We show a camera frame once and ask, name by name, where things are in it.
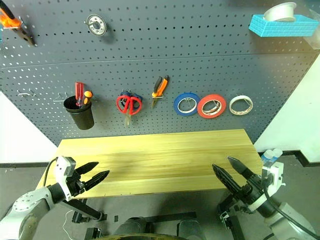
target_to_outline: blue tape roll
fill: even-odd
[[[179,109],[179,104],[185,99],[191,99],[192,101],[195,102],[195,105],[193,106],[193,108],[188,111],[183,111]],[[191,116],[197,112],[197,106],[199,101],[200,101],[200,98],[192,92],[182,93],[175,98],[173,102],[173,108],[176,111],[176,113],[181,116],[184,116],[184,117]]]

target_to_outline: white tape roll on box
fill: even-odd
[[[295,2],[285,2],[270,8],[263,15],[263,18],[269,22],[294,22],[294,10],[297,7]]]
[[[239,100],[244,100],[249,105],[249,107],[244,111],[233,110],[232,105],[236,101],[239,101]],[[246,95],[236,96],[236,97],[232,98],[232,100],[229,103],[229,110],[234,115],[239,115],[239,116],[245,115],[245,114],[249,113],[253,108],[254,108],[254,103],[252,102],[251,98]]]

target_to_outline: blue foam block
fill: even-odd
[[[263,14],[252,16],[249,29],[260,37],[310,37],[319,25],[317,20],[294,15],[295,21],[267,21]]]

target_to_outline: tabletop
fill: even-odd
[[[76,198],[225,188],[212,164],[224,168],[242,186],[246,180],[231,167],[227,156],[239,159],[254,173],[262,170],[261,159],[244,129],[64,139],[57,156],[72,157],[76,168],[99,162],[82,181],[110,170],[104,181]],[[54,166],[46,185],[56,182]]]

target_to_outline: gray pegboard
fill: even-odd
[[[248,30],[252,14],[277,3],[12,0],[9,7],[31,26],[37,47],[2,32],[2,89],[56,145],[65,138],[238,128],[255,142],[318,55],[301,37],[261,38]],[[301,14],[320,9],[318,1],[297,3]],[[88,33],[83,21],[92,13],[107,21],[105,36]],[[151,109],[154,83],[167,74],[165,98]],[[89,130],[77,129],[63,103],[53,102],[58,93],[74,95],[75,81],[95,95],[95,125]],[[29,88],[35,97],[17,96]],[[115,107],[122,89],[144,97],[129,128]],[[214,119],[179,116],[173,101],[190,91],[200,98],[218,93],[227,102],[248,95],[254,108],[244,116],[228,109]]]

